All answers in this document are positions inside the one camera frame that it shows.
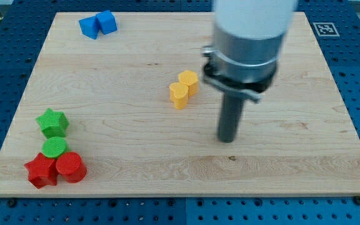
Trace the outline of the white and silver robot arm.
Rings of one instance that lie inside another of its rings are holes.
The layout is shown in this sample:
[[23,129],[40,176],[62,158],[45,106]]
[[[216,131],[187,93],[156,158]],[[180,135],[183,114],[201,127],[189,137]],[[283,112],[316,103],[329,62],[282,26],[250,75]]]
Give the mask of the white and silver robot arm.
[[297,0],[215,0],[203,80],[236,101],[258,102],[270,86]]

